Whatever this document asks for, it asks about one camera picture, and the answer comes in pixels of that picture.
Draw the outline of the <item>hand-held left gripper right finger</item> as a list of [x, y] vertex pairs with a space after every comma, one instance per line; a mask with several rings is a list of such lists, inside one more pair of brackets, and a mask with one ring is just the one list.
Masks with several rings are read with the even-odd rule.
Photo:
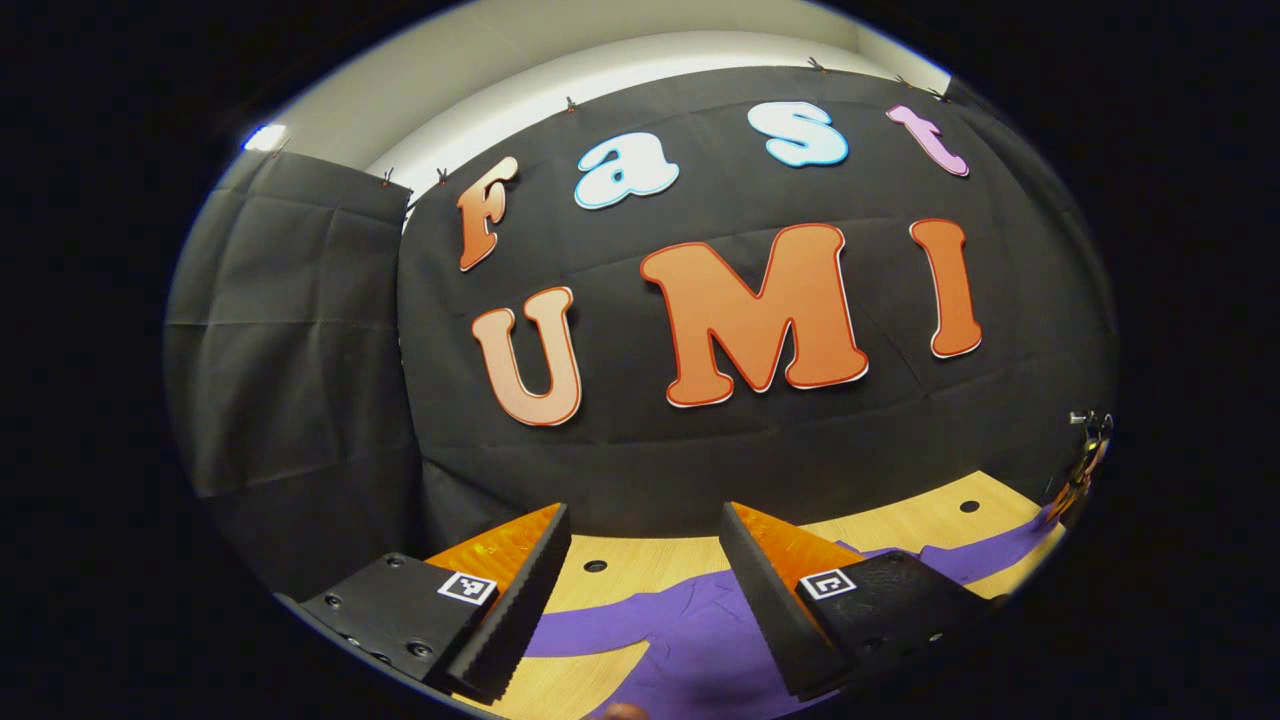
[[790, 694], [904, 683], [998, 607], [901, 550], [868, 556], [727, 502], [719, 544]]

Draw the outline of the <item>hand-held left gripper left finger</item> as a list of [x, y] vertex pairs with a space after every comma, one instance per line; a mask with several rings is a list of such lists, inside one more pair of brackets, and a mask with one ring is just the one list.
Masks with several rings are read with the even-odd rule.
[[430, 559], [384, 553], [303, 601], [280, 602], [380, 671], [493, 703], [525, 656], [571, 539], [568, 505], [552, 503]]

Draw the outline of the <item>purple button shirt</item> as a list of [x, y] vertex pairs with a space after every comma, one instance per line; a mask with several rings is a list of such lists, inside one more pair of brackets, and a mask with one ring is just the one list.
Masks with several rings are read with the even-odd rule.
[[[910, 553], [984, 597], [1020, 585], [1064, 533], [1021, 500], [941, 496], [812, 530], [869, 559]], [[650, 720], [778, 720], [804, 708], [728, 570], [545, 615], [520, 669], [515, 720], [603, 719], [621, 703]]]

